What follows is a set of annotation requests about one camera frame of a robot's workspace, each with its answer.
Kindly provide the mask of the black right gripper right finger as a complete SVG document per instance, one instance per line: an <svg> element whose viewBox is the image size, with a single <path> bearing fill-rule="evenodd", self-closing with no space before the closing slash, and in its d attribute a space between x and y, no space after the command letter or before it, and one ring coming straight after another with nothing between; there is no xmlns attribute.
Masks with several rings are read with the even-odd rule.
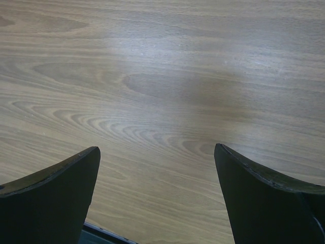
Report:
<svg viewBox="0 0 325 244"><path fill-rule="evenodd" d="M235 243L324 243L324 186L220 143L214 159Z"/></svg>

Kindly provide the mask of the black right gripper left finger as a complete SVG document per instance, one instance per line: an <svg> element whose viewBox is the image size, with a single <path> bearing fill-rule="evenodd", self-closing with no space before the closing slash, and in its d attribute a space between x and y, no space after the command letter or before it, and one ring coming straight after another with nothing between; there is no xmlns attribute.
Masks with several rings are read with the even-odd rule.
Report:
<svg viewBox="0 0 325 244"><path fill-rule="evenodd" d="M1 185L1 243L78 243L101 152L87 148Z"/></svg>

